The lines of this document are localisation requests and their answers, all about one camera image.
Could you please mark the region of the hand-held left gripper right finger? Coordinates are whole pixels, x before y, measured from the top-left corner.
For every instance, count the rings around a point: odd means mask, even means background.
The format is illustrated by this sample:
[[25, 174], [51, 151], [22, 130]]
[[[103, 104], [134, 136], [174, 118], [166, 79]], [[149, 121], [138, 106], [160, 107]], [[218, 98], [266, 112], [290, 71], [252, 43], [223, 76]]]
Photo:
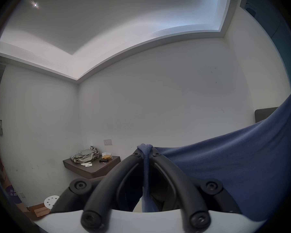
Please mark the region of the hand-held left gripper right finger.
[[218, 212], [241, 214], [236, 201], [218, 179], [190, 178], [156, 148], [150, 151], [149, 164], [167, 181], [171, 190], [167, 208], [179, 206], [185, 232], [202, 233], [210, 227], [208, 205]]

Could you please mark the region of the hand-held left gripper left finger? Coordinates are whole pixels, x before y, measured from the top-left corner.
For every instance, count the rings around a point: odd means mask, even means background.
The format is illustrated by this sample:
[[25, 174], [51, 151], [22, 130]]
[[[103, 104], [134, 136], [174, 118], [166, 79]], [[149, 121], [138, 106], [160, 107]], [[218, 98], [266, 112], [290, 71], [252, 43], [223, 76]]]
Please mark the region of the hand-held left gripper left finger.
[[135, 150], [104, 177], [73, 180], [51, 214], [83, 210], [80, 223], [90, 233], [105, 233], [111, 210], [132, 212], [143, 194], [143, 158]]

